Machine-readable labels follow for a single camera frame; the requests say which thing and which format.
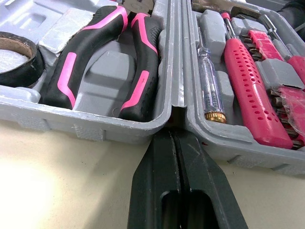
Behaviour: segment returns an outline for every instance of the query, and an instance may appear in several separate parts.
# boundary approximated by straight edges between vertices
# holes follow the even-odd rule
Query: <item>brass cap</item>
[[[204,114],[206,120],[218,122],[218,123],[226,123],[227,120],[225,115],[218,111],[212,111]]]

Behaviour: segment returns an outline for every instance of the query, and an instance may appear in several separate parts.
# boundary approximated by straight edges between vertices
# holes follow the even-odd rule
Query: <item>screwdriver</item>
[[[268,18],[267,15],[263,14],[260,16],[259,20],[267,28],[268,35],[270,35],[273,39],[277,39],[280,43],[283,44],[290,58],[287,63],[289,63],[294,68],[302,82],[305,83],[305,57],[292,56],[291,52],[287,49],[280,36],[277,34],[276,27],[273,25],[272,21]]]
[[[224,60],[240,105],[244,125],[266,146],[291,149],[293,142],[269,102],[263,80],[243,43],[237,39],[228,13],[222,13],[228,30]]]
[[[226,123],[224,105],[220,97],[218,80],[214,64],[210,59],[210,50],[203,47],[200,28],[199,45],[197,48],[199,76],[203,92],[204,117],[209,121]]]

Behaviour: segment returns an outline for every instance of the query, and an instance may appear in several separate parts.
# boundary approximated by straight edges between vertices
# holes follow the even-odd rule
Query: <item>pink grip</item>
[[[61,75],[59,76],[59,80],[57,82],[58,89],[69,98],[72,108],[75,105],[75,97],[71,89],[68,87],[68,82],[72,74],[76,57],[76,53],[68,53],[65,63],[63,64]]]
[[[269,102],[258,69],[240,40],[227,40],[224,59],[244,125],[254,139],[262,145],[292,148],[293,143]]]
[[[148,15],[146,15],[145,13],[138,13],[134,19],[132,20],[132,24],[131,26],[133,27],[135,22],[138,21],[139,22],[139,29],[140,29],[140,37],[141,37],[141,41],[146,44],[148,47],[150,47],[152,50],[155,51],[155,53],[158,55],[158,51],[157,49],[149,42],[148,38],[147,38],[147,34],[146,34],[146,28],[145,28],[145,21],[144,18],[148,17]]]
[[[131,106],[135,106],[138,104],[138,102],[141,98],[142,92],[144,90],[144,87],[146,85],[146,82],[148,80],[148,76],[149,76],[148,71],[142,71],[139,81],[138,81],[136,87],[134,88],[134,91],[133,91],[130,99],[122,105],[121,110],[126,107],[131,107]]]
[[[223,19],[227,18],[227,19],[231,20],[230,15],[229,15],[228,13],[226,13],[226,12],[224,12],[224,13],[222,13],[222,14],[220,14],[220,15],[221,15],[221,17],[222,17]]]
[[[98,29],[104,27],[105,25],[109,24],[119,15],[122,15],[122,17],[123,17],[124,26],[123,26],[122,32],[124,32],[125,29],[127,28],[128,17],[127,17],[126,9],[122,6],[117,6],[117,9],[115,11],[113,11],[112,13],[110,13],[109,15],[107,15],[107,17],[105,17],[103,20],[99,21],[95,25],[86,26],[85,28],[82,29],[82,31],[83,30],[98,30]]]
[[[287,61],[287,63],[293,66],[294,70],[305,84],[305,57],[293,56]]]

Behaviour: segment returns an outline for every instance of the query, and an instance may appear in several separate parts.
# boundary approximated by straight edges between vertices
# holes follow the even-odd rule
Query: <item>gray foam insert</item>
[[[262,31],[267,33],[266,28],[259,22],[249,20],[232,18],[231,20],[234,32],[237,36],[248,34],[249,30]]]
[[[283,43],[281,43],[279,40],[274,39],[272,41],[274,44],[275,48],[278,50],[278,52],[281,54],[281,56],[288,61],[290,59],[290,54],[288,50],[284,47]]]
[[[218,12],[206,10],[198,19],[204,46],[211,51],[211,60],[220,63],[225,47],[226,29]]]
[[[217,71],[217,76],[227,124],[233,124],[235,120],[233,109],[234,93],[230,84],[229,76],[227,73],[221,71]]]
[[[278,59],[266,59],[255,63],[266,90],[278,88],[282,85],[300,89],[305,88],[305,85],[290,64]]]

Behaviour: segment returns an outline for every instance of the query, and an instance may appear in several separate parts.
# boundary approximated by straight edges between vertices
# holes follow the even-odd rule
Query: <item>black rubber grip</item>
[[[160,32],[157,21],[144,13],[138,13],[132,21],[137,71],[119,118],[147,122],[150,117],[158,83],[157,44]]]
[[[72,109],[88,61],[105,43],[119,36],[127,23],[124,7],[99,8],[90,23],[62,51],[43,103]]]
[[[0,85],[28,87],[37,82],[44,70],[44,63],[34,42],[9,32],[0,32],[0,49],[25,55],[28,60],[22,65],[0,73]]]

